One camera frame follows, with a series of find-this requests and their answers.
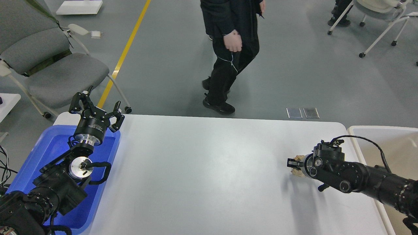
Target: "gray chair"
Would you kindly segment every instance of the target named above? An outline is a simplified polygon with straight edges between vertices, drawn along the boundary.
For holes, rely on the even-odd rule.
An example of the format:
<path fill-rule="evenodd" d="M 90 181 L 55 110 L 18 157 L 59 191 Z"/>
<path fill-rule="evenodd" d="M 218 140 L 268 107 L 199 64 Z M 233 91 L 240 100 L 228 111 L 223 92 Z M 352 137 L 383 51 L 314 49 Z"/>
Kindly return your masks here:
<path fill-rule="evenodd" d="M 70 104 L 76 92 L 95 88 L 108 77 L 127 104 L 125 112 L 130 113 L 109 68 L 91 57 L 70 30 L 62 30 L 47 9 L 42 0 L 0 1 L 0 76 L 11 78 L 45 118 L 58 115 L 54 109 Z M 85 54 L 71 53 L 69 39 L 79 43 Z M 27 77 L 25 85 L 11 75 L 10 68 Z"/>
<path fill-rule="evenodd" d="M 384 20 L 388 22 L 387 28 L 383 33 L 369 46 L 369 48 L 359 54 L 360 58 L 366 56 L 366 54 L 380 41 L 380 39 L 398 22 L 404 21 L 402 28 L 400 29 L 396 38 L 392 41 L 392 46 L 396 46 L 397 40 L 403 29 L 405 28 L 406 23 L 409 20 L 409 15 L 404 15 L 406 10 L 406 5 L 412 2 L 412 0 L 353 0 L 348 7 L 344 10 L 341 16 L 336 20 L 334 25 L 329 29 L 328 35 L 332 34 L 333 29 L 343 18 L 345 13 L 352 7 L 355 6 L 358 10 L 364 13 L 364 18 L 360 22 L 360 26 L 365 25 L 364 21 L 366 16 L 376 18 L 379 20 Z"/>

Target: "chair backrest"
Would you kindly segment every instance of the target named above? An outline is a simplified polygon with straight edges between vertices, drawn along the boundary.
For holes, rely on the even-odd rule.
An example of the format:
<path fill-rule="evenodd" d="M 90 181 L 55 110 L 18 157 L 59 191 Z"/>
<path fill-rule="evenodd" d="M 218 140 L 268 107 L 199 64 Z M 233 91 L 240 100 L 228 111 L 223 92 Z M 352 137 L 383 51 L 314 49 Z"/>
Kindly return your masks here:
<path fill-rule="evenodd" d="M 0 58 L 19 74 L 69 49 L 57 23 L 25 0 L 1 0 L 0 16 Z"/>
<path fill-rule="evenodd" d="M 356 0 L 360 5 L 365 8 L 379 12 L 388 13 L 396 7 L 400 0 Z M 412 0 L 407 0 L 404 4 L 410 3 Z"/>

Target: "white table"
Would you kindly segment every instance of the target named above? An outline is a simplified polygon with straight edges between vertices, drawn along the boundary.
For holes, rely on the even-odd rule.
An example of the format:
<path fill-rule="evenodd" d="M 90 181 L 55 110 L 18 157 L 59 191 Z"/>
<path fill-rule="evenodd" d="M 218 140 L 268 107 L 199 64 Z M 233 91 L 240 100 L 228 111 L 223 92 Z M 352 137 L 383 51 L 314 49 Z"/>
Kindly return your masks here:
<path fill-rule="evenodd" d="M 0 97 L 3 100 L 3 103 L 0 104 L 0 122 L 6 117 L 6 115 L 12 110 L 12 108 L 20 100 L 19 94 L 7 94 L 0 93 Z"/>
<path fill-rule="evenodd" d="M 63 113 L 55 125 L 78 121 Z M 387 234 L 371 198 L 319 192 L 321 182 L 286 167 L 321 139 L 347 134 L 340 123 L 126 115 L 120 131 L 83 234 Z M 357 161 L 349 140 L 342 148 L 346 161 Z"/>

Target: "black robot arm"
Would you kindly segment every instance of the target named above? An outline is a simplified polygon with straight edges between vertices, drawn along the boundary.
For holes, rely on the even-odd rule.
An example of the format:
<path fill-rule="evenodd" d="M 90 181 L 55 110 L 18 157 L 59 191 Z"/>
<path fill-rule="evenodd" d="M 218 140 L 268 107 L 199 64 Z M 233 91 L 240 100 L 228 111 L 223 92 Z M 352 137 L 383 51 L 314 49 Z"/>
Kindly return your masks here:
<path fill-rule="evenodd" d="M 331 142 L 322 140 L 314 147 L 313 153 L 288 158 L 287 166 L 293 168 L 292 172 L 296 175 L 303 173 L 323 182 L 324 184 L 318 187 L 321 192 L 328 187 L 343 193 L 360 192 L 395 208 L 408 216 L 403 221 L 404 224 L 413 235 L 418 235 L 418 228 L 413 225 L 418 222 L 418 181 L 392 174 L 383 154 L 385 167 L 370 167 L 358 162 L 345 161 L 344 153 L 339 146 L 343 142 L 337 138 Z"/>
<path fill-rule="evenodd" d="M 95 107 L 89 97 L 91 90 L 76 93 L 72 99 L 69 112 L 80 114 L 81 119 L 69 138 L 70 149 L 39 170 L 41 175 L 28 194 L 13 191 L 0 198 L 0 235 L 50 235 L 55 231 L 71 235 L 68 227 L 53 225 L 56 213 L 65 215 L 77 207 L 87 197 L 84 189 L 88 184 L 107 180 L 112 165 L 92 162 L 89 156 L 102 144 L 107 128 L 112 132 L 120 129 L 124 115 L 119 111 L 120 101 L 111 113 Z M 110 123 L 112 117 L 116 117 L 114 124 Z M 102 179 L 91 180 L 94 167 L 106 168 Z M 48 218 L 50 225 L 43 225 Z"/>

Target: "blue plastic bin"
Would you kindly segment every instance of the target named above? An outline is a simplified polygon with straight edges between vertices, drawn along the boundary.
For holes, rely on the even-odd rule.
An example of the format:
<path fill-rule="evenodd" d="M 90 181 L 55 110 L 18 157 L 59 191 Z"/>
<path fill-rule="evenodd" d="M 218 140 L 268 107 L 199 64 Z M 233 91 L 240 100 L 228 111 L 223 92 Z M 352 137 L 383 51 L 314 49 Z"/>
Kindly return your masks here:
<path fill-rule="evenodd" d="M 68 137 L 74 134 L 75 129 L 76 126 L 72 125 L 55 125 L 47 128 L 39 137 L 7 193 L 16 190 L 29 193 L 35 187 L 32 183 L 33 180 L 41 174 L 39 169 L 69 150 L 67 144 Z M 96 146 L 93 154 L 89 158 L 93 162 L 107 161 L 113 163 L 116 150 L 119 146 L 119 140 L 119 131 L 112 133 L 110 130 L 107 130 L 103 144 Z M 100 180 L 104 171 L 104 167 L 94 168 L 92 180 Z M 88 196 L 83 202 L 65 216 L 58 213 L 54 224 L 65 225 L 71 228 L 73 235 L 78 235 L 85 231 L 96 214 L 105 185 L 106 182 L 100 185 L 87 185 L 85 191 Z M 56 234 L 65 235 L 64 232 L 59 231 Z"/>

